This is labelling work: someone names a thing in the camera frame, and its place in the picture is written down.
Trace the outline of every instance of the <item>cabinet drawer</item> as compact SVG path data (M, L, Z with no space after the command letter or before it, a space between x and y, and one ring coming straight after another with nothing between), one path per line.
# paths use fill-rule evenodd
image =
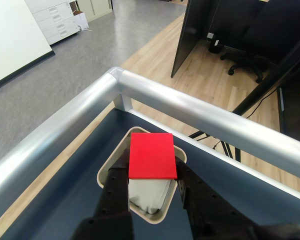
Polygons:
M63 12L63 13L57 14L55 16L49 17L49 18L39 21L37 23L38 23L41 31L45 31L47 28L52 27L53 25L58 24L64 20L67 20L73 16L74 16L74 14L70 10L68 12Z
M52 45L52 44L60 41L61 39L65 39L66 37L69 37L70 35L77 33L78 31L79 31L78 26L71 27L71 28L64 30L56 35L48 37L46 40L48 41L48 43L50 45Z
M74 17L71 17L68 20L62 21L60 23L55 24L52 27L47 28L45 31L43 31L43 35L45 38L50 38L53 35L56 35L58 33L64 32L67 29L71 29L73 27L76 27L76 21Z
M68 2L65 2L60 5L53 6L42 11L38 11L33 14L33 17L36 20L36 22L40 22L42 20L54 17L56 15L62 13L68 13L68 12L72 12L72 10L70 4Z
M59 4L67 3L68 0L24 0L32 14L52 8Z

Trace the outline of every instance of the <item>white cloth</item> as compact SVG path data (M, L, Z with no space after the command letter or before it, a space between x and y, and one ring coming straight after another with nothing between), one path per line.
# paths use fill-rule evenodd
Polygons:
M143 211L155 214L164 204L171 180L129 179L129 200Z

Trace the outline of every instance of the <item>silver metal railing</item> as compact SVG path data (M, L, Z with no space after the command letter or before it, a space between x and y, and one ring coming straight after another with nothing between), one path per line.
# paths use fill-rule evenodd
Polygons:
M25 186L111 101L114 101L117 109L129 111L133 108L131 99L300 177L299 141L114 67L42 123L0 161L0 208L8 208L8 200L19 196Z

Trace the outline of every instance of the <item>dark blue surface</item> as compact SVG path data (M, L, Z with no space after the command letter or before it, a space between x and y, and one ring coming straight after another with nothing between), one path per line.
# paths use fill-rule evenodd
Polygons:
M84 218L93 215L101 188L97 173L131 127L162 133L156 126L112 110L53 176L1 239L68 240ZM258 224L300 223L300 200L174 137L187 164L235 208ZM191 239L187 212L175 192L163 222L152 225L133 215L135 239Z

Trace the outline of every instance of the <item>gray carpet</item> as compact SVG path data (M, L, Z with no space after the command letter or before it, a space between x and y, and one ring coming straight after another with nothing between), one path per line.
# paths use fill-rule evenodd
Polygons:
M0 88L0 159L105 71L127 60L186 6L113 0L113 10L89 22L92 31L56 43L55 56Z

